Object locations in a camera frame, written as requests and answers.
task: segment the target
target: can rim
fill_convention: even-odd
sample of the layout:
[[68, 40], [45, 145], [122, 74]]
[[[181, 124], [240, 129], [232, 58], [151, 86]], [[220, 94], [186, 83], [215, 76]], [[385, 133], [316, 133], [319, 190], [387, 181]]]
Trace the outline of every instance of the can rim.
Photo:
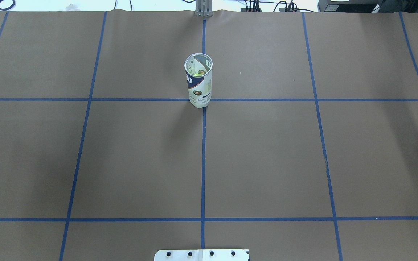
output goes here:
[[[204, 56], [204, 57], [206, 57], [207, 59], [209, 59], [209, 61], [210, 61], [210, 68], [209, 68], [209, 70], [207, 71], [207, 73], [205, 73], [204, 75], [202, 75], [202, 76], [194, 76], [194, 75], [192, 75], [191, 73], [189, 73], [188, 72], [188, 69], [186, 68], [186, 63], [187, 63], [187, 61], [188, 60], [190, 60], [192, 57], [194, 57], [194, 56], [196, 56], [196, 55], [201, 55], [201, 56]], [[185, 72], [187, 73], [187, 74], [189, 74], [189, 75], [191, 75], [192, 77], [195, 77], [195, 78], [203, 78], [204, 76], [206, 76], [210, 71], [212, 71], [212, 66], [213, 65], [213, 62], [212, 62], [212, 59], [209, 57], [209, 55], [207, 55], [207, 54], [205, 54], [205, 53], [193, 53], [193, 54], [191, 54], [190, 56], [188, 56], [188, 58], [186, 58], [186, 60], [185, 60], [185, 62], [184, 62], [184, 64], [183, 64], [183, 67], [185, 68]]]

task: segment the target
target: metal stand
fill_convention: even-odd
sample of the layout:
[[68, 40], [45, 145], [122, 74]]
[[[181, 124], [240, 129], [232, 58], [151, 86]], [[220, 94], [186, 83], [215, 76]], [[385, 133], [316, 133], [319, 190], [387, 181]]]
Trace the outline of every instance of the metal stand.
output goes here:
[[196, 16], [212, 16], [212, 0], [196, 0]]

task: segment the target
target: black device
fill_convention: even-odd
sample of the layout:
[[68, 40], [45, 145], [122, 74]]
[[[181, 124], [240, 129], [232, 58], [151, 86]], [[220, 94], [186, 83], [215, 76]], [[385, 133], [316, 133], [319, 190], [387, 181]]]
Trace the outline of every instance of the black device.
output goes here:
[[378, 0], [349, 0], [347, 2], [334, 2], [332, 0], [319, 0], [320, 12], [326, 13], [371, 13], [378, 5]]
[[418, 13], [418, 0], [380, 0], [379, 13]]

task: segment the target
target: metal bracket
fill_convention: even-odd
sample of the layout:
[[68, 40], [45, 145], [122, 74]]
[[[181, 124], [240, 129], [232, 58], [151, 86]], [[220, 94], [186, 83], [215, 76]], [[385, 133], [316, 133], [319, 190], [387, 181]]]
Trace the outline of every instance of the metal bracket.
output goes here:
[[196, 16], [211, 17], [212, 12], [212, 0], [196, 0]]
[[154, 261], [249, 261], [247, 249], [159, 250]]

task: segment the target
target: open can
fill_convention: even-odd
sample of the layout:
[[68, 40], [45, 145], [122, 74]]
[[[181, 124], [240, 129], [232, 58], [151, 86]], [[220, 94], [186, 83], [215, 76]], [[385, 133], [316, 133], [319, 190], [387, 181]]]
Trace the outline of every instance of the open can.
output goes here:
[[209, 105], [212, 93], [212, 59], [204, 53], [190, 55], [185, 61], [189, 101], [196, 107]]

